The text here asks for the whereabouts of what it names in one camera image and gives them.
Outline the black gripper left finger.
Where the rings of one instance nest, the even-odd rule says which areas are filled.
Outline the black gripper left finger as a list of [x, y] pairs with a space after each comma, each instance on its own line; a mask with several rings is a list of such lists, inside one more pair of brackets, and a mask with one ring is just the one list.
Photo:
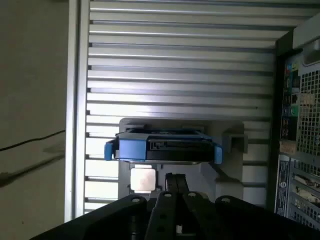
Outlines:
[[177, 175], [165, 176], [165, 191], [146, 200], [128, 195], [34, 237], [36, 240], [174, 240]]

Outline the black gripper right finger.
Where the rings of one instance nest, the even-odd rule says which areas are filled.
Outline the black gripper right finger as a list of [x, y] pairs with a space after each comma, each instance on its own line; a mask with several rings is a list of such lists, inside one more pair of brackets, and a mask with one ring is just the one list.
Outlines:
[[211, 202], [176, 180], [199, 240], [318, 240], [320, 232], [229, 195]]

